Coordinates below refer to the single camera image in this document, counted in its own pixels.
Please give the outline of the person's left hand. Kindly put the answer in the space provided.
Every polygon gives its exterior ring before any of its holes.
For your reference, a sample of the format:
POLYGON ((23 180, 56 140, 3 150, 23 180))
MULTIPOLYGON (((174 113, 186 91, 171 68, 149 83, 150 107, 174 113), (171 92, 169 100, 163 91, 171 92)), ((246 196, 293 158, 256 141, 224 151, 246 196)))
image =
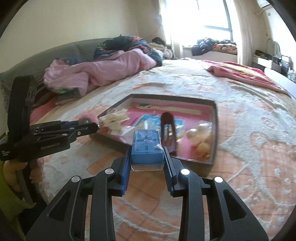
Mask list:
POLYGON ((32 184, 40 183, 43 180, 43 164, 44 164, 44 162, 45 162, 44 157, 39 158, 37 160, 36 167, 31 169, 29 178, 30 178, 32 184))

